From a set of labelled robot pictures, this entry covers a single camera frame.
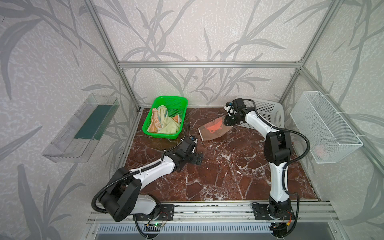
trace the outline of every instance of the metal vent grille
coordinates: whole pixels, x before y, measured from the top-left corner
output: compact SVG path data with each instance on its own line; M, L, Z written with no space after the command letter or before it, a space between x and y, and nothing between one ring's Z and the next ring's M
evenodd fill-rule
M140 223L146 233L145 224ZM162 233L270 233L270 223L167 223ZM101 224L98 233L137 233L133 223Z
M270 123L276 127L284 127L284 110L280 103L275 103L268 100L262 100L258 98L251 98L246 96L236 96L236 98L249 98L255 101L257 111ZM251 101L244 101L247 107L253 107ZM252 125L248 123L242 123L238 126L252 128Z

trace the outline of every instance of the towel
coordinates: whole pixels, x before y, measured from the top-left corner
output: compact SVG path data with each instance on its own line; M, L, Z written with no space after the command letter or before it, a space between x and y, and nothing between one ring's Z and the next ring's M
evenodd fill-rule
M148 132L175 134L180 129L181 118L179 115L173 118L168 116L168 109L164 105L152 109L151 124Z

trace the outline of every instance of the orange towel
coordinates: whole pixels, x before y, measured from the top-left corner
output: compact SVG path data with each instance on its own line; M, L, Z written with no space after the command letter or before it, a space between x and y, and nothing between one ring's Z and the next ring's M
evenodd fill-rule
M148 127L148 132L157 133L161 130L161 124L159 122L159 113L156 108L152 108L151 124Z

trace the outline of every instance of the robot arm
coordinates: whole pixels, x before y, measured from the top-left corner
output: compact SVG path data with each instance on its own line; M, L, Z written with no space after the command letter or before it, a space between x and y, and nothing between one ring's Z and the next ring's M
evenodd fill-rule
M227 103L225 110L224 124L227 126L248 123L252 125L264 138L264 156L271 168L271 191L270 204L268 207L269 216L279 219L282 214L291 209L290 198L286 193L287 172L283 175L283 167L290 160L292 154L292 143L290 133L273 128L273 125L265 120L255 107L247 107L244 99L238 98Z
M164 152L160 159L152 163L138 169L118 169L107 185L125 175L138 173L107 188L98 196L100 203L116 222L132 214L146 214L156 218L160 213L160 202L152 196L139 194L140 190L159 177L182 169L187 163L201 165L203 155L195 153L196 146L195 136L184 138L176 149Z

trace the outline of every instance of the clear acrylic shelf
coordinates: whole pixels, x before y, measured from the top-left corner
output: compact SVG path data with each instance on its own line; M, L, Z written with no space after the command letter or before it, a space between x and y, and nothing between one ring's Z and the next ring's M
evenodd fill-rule
M53 162L87 162L118 108L117 97L90 94L43 156Z

